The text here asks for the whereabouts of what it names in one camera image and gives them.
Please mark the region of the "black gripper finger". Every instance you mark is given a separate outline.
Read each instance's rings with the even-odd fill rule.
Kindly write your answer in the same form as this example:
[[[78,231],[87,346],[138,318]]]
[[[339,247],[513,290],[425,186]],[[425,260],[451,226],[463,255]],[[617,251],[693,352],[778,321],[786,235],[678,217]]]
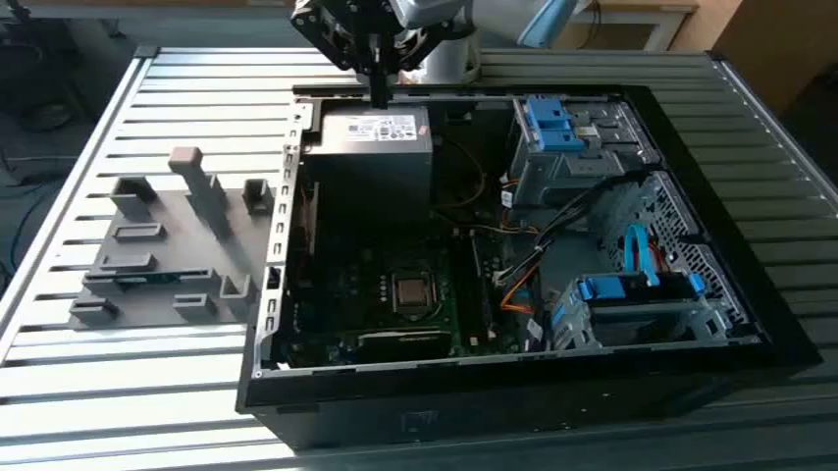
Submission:
[[[465,39],[475,32],[473,22],[442,21],[413,31],[409,38],[398,40],[405,32],[399,26],[381,34],[379,38],[379,106],[386,107],[391,99],[387,78],[401,71],[413,71],[434,49],[446,42]]]
[[[349,1],[297,1],[291,24],[323,56],[343,71],[367,79],[370,102],[379,107],[379,61],[375,35],[355,36],[349,30]]]

